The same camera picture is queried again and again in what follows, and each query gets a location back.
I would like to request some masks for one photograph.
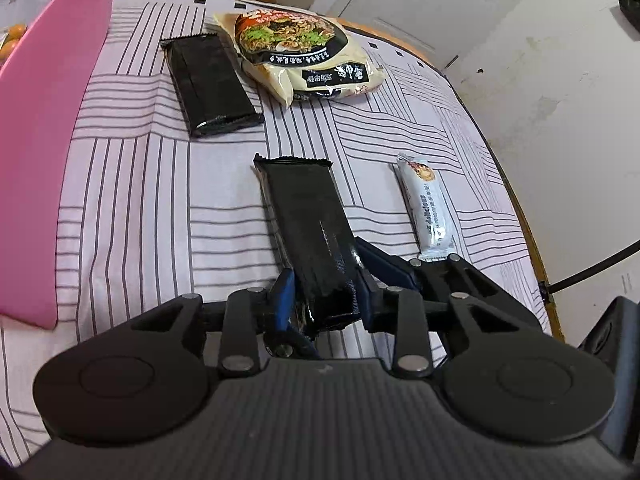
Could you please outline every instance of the black bag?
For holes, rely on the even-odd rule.
[[[161,40],[191,137],[264,122],[238,80],[217,34]]]
[[[296,275],[299,328],[314,336],[356,321],[357,252],[331,162],[256,154],[254,164],[282,262]]]

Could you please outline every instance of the striped bedsheet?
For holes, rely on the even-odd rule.
[[[405,258],[418,247],[391,164],[400,151],[426,156],[440,173],[456,251],[550,331],[520,225],[481,134],[446,79],[407,51],[354,34],[385,67],[382,87],[334,102],[295,102],[288,110],[243,79],[265,123],[189,140],[159,40],[208,30],[213,12],[242,8],[255,7],[114,0],[66,163],[58,326],[44,332],[2,320],[0,453],[10,462],[23,462],[49,439],[31,384],[50,357],[179,294],[222,300],[277,276],[255,153],[333,161],[354,234]],[[325,356],[388,362],[393,338],[369,335],[356,323],[321,335],[317,345]]]

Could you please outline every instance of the metal pin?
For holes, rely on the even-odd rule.
[[[293,346],[287,344],[276,346],[276,355],[278,357],[291,357],[293,355]]]
[[[403,355],[398,359],[398,366],[407,372],[419,373],[425,371],[431,363],[426,357],[421,355],[409,354]]]
[[[246,355],[229,355],[222,359],[222,366],[230,372],[248,372],[254,367],[254,360]]]

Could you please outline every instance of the noodle package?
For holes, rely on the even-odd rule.
[[[232,38],[242,69],[285,106],[369,92],[384,81],[382,67],[330,18],[257,9],[215,19]]]

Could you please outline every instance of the black cable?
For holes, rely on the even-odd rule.
[[[564,288],[567,288],[568,286],[575,285],[576,283],[582,282],[583,280],[590,278],[594,274],[597,274],[599,272],[602,272],[603,270],[609,269],[609,267],[614,266],[616,263],[621,262],[625,258],[628,258],[629,256],[637,253],[638,251],[640,251],[640,240],[632,243],[628,247],[625,247],[621,251],[618,251],[616,254],[613,254],[609,258],[605,258],[601,262],[587,269],[581,270],[580,272],[576,272],[573,276],[569,276],[564,280],[561,280],[557,283],[553,283],[549,285],[547,287],[547,290],[549,294],[553,294],[555,292],[558,292],[559,290],[563,290]]]

